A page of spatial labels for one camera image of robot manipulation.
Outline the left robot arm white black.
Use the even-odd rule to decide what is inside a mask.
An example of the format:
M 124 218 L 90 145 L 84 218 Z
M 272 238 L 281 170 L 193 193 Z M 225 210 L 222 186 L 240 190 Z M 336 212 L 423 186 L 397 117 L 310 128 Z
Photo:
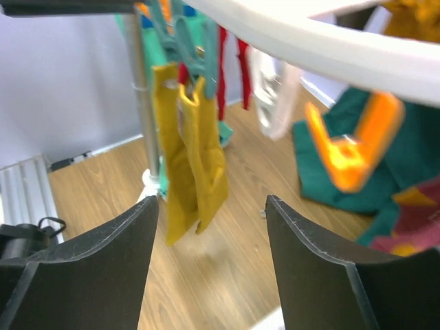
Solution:
M 37 225 L 1 225 L 1 260 L 27 258 L 50 246 L 58 245 L 57 236 L 67 227 L 56 217 L 44 217 Z

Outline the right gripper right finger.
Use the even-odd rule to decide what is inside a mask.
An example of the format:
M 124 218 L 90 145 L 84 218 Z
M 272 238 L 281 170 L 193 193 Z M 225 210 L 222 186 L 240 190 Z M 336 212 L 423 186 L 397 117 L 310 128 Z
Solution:
M 439 248 L 400 257 L 372 250 L 266 200 L 287 329 L 438 329 Z

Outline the teal clothespin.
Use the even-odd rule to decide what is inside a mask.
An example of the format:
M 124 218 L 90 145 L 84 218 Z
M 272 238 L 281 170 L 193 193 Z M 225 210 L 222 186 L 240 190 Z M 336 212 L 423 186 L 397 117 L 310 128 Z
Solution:
M 213 98 L 218 80 L 217 24 L 212 19 L 202 23 L 204 46 L 203 54 L 200 55 L 184 15 L 182 1 L 170 2 L 170 24 L 164 18 L 159 1 L 146 1 L 145 4 L 167 60 L 185 64 L 193 83 L 203 77 L 205 97 Z

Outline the white round clip hanger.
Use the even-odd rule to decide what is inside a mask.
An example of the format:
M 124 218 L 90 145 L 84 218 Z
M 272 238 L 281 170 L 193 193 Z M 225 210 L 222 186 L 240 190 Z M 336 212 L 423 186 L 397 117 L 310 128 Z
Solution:
M 362 89 L 439 106 L 439 45 L 317 21 L 375 1 L 205 1 L 188 5 L 255 48 Z

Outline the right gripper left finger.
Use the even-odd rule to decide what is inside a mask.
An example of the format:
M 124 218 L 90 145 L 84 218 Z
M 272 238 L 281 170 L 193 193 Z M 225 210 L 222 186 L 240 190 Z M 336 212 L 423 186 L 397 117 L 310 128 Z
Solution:
M 159 216 L 146 197 L 98 227 L 1 261 L 2 329 L 137 329 Z

